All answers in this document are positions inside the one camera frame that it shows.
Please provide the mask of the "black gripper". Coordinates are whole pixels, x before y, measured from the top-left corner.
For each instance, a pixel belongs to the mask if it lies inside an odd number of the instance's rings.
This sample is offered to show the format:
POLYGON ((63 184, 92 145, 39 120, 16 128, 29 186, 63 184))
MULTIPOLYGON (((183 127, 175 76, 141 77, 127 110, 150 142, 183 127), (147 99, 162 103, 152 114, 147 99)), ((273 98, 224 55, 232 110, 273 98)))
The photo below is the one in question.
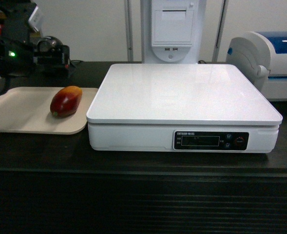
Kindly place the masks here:
POLYGON ((70 48, 67 45, 38 45, 34 62, 46 73, 68 73, 70 70, 70 48))

